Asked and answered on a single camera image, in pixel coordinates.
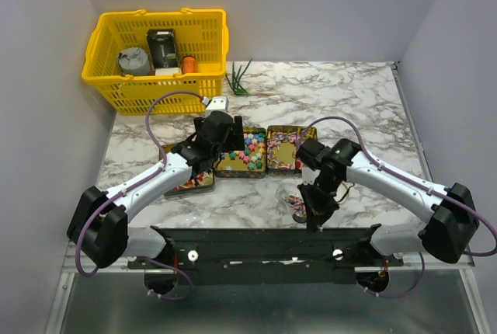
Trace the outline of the silver metal scoop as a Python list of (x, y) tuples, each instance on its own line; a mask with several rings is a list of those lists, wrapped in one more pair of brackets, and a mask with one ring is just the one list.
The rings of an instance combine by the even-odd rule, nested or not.
[(296, 210), (292, 213), (292, 218), (298, 224), (305, 224), (307, 222), (307, 214), (304, 210)]

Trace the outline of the tin of star candies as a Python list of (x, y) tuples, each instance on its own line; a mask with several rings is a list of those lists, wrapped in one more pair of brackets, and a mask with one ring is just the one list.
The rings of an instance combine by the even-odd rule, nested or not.
[(214, 175), (225, 179), (262, 179), (266, 175), (266, 137), (263, 127), (244, 129), (244, 148), (221, 155)]

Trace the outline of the tin of rainbow lollipops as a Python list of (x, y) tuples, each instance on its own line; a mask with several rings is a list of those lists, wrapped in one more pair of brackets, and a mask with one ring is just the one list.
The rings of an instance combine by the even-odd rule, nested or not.
[(266, 135), (266, 171), (270, 175), (299, 176), (303, 163), (297, 150), (307, 139), (317, 139), (317, 129), (294, 125), (271, 125)]

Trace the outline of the tin of dark lollipops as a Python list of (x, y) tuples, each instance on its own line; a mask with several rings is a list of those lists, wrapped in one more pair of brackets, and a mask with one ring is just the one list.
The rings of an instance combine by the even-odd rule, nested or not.
[(214, 191), (215, 178), (213, 169), (200, 173), (196, 178), (176, 186), (164, 193), (164, 197), (177, 197), (180, 195), (199, 194)]

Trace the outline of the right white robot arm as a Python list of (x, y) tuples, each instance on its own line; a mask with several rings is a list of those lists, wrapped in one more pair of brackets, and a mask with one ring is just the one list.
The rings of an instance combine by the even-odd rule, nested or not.
[(466, 186), (445, 187), (420, 179), (382, 162), (351, 140), (343, 138), (330, 148), (308, 139), (298, 148), (297, 158), (317, 173), (310, 183), (298, 187), (310, 233), (339, 209), (335, 195), (343, 182), (373, 190), (415, 215), (414, 221), (404, 224), (374, 227), (369, 239), (357, 246), (359, 260), (368, 266), (400, 252), (427, 252), (454, 264), (478, 230), (474, 201)]

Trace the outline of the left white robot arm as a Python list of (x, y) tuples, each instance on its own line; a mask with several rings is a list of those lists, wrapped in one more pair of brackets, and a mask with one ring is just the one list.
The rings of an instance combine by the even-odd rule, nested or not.
[(92, 186), (82, 194), (67, 230), (80, 274), (87, 274), (82, 255), (100, 269), (122, 256), (144, 257), (156, 268), (171, 262), (165, 236), (153, 228), (132, 228), (130, 221), (168, 191), (212, 169), (221, 154), (244, 146), (240, 116), (214, 111), (194, 124), (194, 134), (140, 175), (107, 190)]

